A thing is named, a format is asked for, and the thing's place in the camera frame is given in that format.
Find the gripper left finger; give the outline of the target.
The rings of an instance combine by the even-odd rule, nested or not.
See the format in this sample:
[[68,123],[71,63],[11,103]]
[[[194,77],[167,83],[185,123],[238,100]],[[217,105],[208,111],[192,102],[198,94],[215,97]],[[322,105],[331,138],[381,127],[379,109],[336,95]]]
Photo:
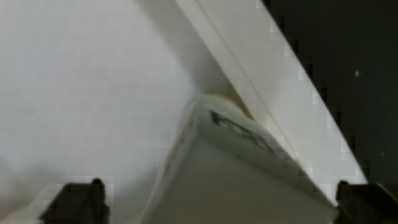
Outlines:
[[110,208],[105,200],[100,179],[91,183],[70,183],[39,216],[43,224],[109,224]]

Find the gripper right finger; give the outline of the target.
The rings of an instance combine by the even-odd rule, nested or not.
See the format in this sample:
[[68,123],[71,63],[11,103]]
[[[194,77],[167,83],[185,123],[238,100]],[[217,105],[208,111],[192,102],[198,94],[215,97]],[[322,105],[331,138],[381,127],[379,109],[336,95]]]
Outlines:
[[341,181],[336,201],[334,224],[398,224],[398,184]]

